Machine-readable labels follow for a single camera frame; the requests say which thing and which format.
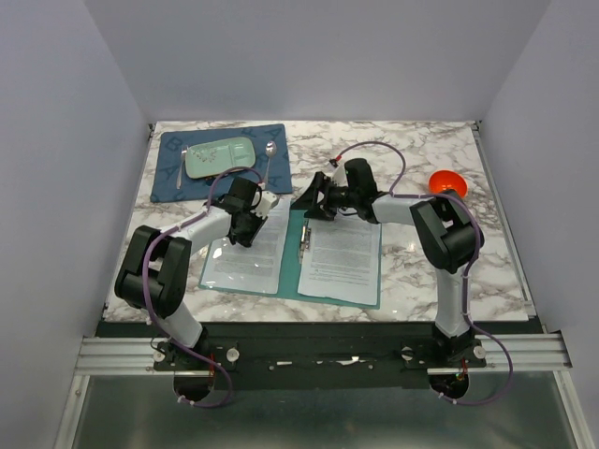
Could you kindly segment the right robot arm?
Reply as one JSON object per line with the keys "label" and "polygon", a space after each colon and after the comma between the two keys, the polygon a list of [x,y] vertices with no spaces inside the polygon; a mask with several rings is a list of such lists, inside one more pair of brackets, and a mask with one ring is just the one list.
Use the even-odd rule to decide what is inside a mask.
{"label": "right robot arm", "polygon": [[344,185],[318,171],[291,208],[320,221],[332,222],[342,210],[350,209],[369,224],[413,226],[436,274],[437,313],[424,344],[424,362],[441,368],[472,356],[477,340],[467,317],[469,271],[484,236],[459,193],[453,189],[436,194],[384,192],[363,158],[337,170],[344,174]]}

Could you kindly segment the printed paper sheet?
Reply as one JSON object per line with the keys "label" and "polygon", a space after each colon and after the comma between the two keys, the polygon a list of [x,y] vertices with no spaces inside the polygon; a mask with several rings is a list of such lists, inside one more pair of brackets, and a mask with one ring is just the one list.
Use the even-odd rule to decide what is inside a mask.
{"label": "printed paper sheet", "polygon": [[279,200],[251,246],[215,240],[207,253],[199,286],[205,289],[274,295],[278,291],[290,199]]}
{"label": "printed paper sheet", "polygon": [[379,224],[357,216],[332,222],[311,219],[303,251],[298,293],[376,308],[380,298],[381,235]]}

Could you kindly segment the printed paper sheet top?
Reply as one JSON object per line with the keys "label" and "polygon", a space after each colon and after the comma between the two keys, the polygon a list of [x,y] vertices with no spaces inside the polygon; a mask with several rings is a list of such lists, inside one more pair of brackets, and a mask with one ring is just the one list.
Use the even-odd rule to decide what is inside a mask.
{"label": "printed paper sheet top", "polygon": [[207,253],[199,286],[205,289],[274,295],[278,291],[290,199],[279,200],[251,246],[215,240]]}

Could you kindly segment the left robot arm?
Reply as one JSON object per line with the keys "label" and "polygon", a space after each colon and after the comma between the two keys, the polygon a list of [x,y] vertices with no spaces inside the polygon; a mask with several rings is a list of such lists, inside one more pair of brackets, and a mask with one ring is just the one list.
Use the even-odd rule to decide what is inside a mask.
{"label": "left robot arm", "polygon": [[248,248],[276,207],[279,198],[260,184],[235,179],[227,193],[209,198],[198,213],[164,229],[142,225],[128,244],[114,284],[115,295],[129,306],[145,310],[150,323],[167,341],[154,346],[157,363],[173,368],[236,368],[237,347],[217,351],[208,330],[183,302],[191,256],[218,239]]}

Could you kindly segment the teal file folder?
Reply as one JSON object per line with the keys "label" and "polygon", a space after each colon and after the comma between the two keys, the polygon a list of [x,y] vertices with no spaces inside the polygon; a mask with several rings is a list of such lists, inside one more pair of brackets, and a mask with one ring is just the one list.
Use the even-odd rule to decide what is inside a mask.
{"label": "teal file folder", "polygon": [[[302,223],[304,220],[304,212],[301,210],[289,210],[289,223],[286,231],[286,239],[285,239],[285,248],[283,252],[282,266],[281,272],[279,276],[279,286],[278,291],[274,295],[259,295],[266,297],[278,297],[283,299],[294,299],[315,303],[325,303],[325,304],[334,304],[334,305],[342,305],[348,307],[356,307],[347,303],[342,303],[341,301],[331,300],[326,298],[318,298],[318,297],[307,297],[298,293],[298,284],[300,279],[300,270],[301,264],[298,260],[298,250],[300,245],[300,232]],[[239,291],[223,291],[223,292],[233,292],[233,293],[244,293],[250,294],[246,292]],[[366,307],[356,307],[356,308],[366,308],[366,309],[377,309],[380,307],[380,298],[379,305],[376,308],[366,308]]]}

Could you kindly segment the printed paper sheet bottom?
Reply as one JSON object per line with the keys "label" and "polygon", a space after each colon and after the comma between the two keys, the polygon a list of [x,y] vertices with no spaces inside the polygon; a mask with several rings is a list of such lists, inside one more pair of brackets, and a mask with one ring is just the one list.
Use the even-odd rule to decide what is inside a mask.
{"label": "printed paper sheet bottom", "polygon": [[357,216],[332,222],[311,219],[303,251],[298,293],[376,308],[380,298],[381,235],[379,224]]}

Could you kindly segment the metal folder clip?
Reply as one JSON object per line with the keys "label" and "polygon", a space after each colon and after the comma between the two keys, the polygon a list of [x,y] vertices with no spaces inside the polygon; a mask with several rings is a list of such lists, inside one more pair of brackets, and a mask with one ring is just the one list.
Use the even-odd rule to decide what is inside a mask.
{"label": "metal folder clip", "polygon": [[299,240],[299,250],[298,250],[298,260],[299,263],[302,264],[304,253],[310,247],[310,239],[311,239],[312,228],[310,226],[310,220],[304,219],[300,232],[300,240]]}

